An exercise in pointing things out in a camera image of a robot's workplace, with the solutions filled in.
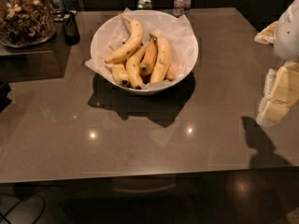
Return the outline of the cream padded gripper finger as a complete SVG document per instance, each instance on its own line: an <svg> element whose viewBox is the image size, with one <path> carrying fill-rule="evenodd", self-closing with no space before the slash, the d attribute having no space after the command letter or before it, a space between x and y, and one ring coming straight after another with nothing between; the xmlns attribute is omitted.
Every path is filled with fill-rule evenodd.
<svg viewBox="0 0 299 224"><path fill-rule="evenodd" d="M278 70L270 69L265 78L256 122L264 127L274 126L298 101L299 63L285 62Z"/></svg>
<svg viewBox="0 0 299 224"><path fill-rule="evenodd" d="M269 45L274 43L277 21L272 22L254 37L254 41L260 44Z"/></svg>

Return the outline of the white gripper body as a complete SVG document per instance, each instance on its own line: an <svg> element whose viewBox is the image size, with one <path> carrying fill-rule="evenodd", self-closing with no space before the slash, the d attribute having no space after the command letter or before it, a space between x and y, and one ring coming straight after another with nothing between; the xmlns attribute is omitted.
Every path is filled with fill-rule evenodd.
<svg viewBox="0 0 299 224"><path fill-rule="evenodd" d="M299 0L293 0L280 16L274 35L274 50L284 61L299 61Z"/></svg>

